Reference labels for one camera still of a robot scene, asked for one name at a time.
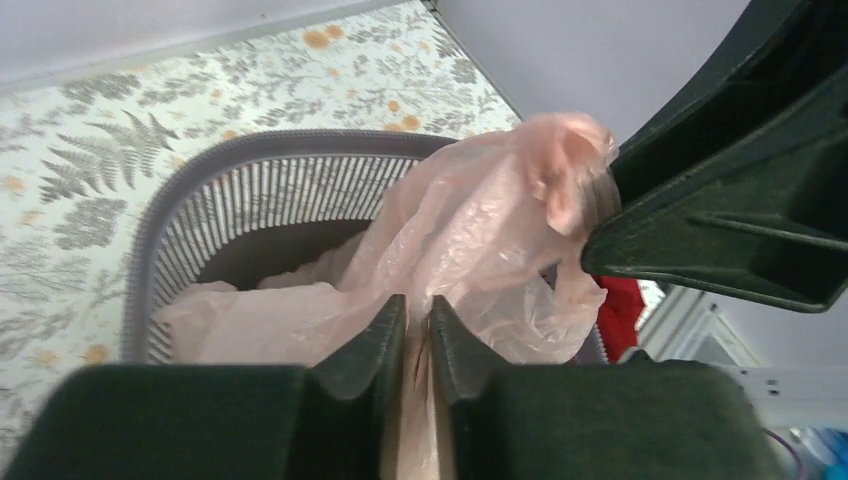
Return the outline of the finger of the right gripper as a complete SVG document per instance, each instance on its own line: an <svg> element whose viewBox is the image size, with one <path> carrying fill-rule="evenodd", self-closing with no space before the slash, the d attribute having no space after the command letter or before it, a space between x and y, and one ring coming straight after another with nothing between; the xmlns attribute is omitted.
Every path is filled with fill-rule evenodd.
<svg viewBox="0 0 848 480"><path fill-rule="evenodd" d="M613 162L584 269L803 313L847 286L847 5L752 1Z"/></svg>

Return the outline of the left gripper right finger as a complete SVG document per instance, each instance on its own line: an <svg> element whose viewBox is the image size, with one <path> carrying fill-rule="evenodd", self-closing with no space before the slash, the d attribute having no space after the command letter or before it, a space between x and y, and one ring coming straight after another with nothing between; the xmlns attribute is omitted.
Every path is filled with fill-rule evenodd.
<svg viewBox="0 0 848 480"><path fill-rule="evenodd" d="M490 381L508 362L472 334L441 295L433 298L429 337L439 473L494 479L503 465L503 428Z"/></svg>

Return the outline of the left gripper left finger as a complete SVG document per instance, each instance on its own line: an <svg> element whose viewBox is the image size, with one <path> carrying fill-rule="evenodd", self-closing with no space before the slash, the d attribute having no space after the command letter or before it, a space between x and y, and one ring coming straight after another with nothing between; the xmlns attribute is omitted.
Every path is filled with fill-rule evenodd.
<svg viewBox="0 0 848 480"><path fill-rule="evenodd" d="M367 327L308 370L287 479L394 479L406 336L395 294Z"/></svg>

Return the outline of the pink plastic trash bag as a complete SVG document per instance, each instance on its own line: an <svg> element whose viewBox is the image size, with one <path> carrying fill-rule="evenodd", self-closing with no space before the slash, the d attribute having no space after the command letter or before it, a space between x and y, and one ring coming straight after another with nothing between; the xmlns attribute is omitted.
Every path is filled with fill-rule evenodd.
<svg viewBox="0 0 848 480"><path fill-rule="evenodd" d="M156 322L180 363L314 367L403 295L399 416L378 444L378 473L434 479L433 300L444 297L510 362L571 360L607 297L580 254L619 209L608 169L616 152L610 131L578 113L461 140L391 186L368 229L341 247L254 290L192 285Z"/></svg>

